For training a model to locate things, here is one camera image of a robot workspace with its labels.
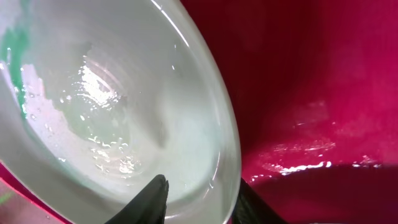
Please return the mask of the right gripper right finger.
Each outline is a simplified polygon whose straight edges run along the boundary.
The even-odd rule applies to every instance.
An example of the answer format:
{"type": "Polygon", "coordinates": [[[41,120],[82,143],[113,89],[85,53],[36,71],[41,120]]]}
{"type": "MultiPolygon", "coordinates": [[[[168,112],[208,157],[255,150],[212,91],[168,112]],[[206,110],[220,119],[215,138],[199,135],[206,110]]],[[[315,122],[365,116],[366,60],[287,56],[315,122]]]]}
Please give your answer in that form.
{"type": "Polygon", "coordinates": [[[231,216],[232,224],[287,224],[241,178],[236,205],[231,216]]]}

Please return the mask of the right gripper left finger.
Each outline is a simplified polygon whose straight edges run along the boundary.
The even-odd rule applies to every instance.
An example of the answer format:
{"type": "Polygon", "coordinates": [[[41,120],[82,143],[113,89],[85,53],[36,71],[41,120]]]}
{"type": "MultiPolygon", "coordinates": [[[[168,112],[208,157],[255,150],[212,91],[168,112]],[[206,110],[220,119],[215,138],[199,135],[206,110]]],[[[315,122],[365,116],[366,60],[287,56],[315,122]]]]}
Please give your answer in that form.
{"type": "Polygon", "coordinates": [[[168,180],[156,175],[106,224],[164,224],[168,192],[168,180]]]}

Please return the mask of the white plate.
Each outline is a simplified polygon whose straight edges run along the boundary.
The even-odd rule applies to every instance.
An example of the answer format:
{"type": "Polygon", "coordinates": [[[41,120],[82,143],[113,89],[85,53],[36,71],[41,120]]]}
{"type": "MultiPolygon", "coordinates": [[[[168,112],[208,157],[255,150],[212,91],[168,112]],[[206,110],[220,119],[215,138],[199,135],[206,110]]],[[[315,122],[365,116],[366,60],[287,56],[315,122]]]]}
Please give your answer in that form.
{"type": "Polygon", "coordinates": [[[226,223],[238,130],[182,3],[1,0],[1,162],[72,223],[108,221],[159,174],[167,223],[226,223]]]}

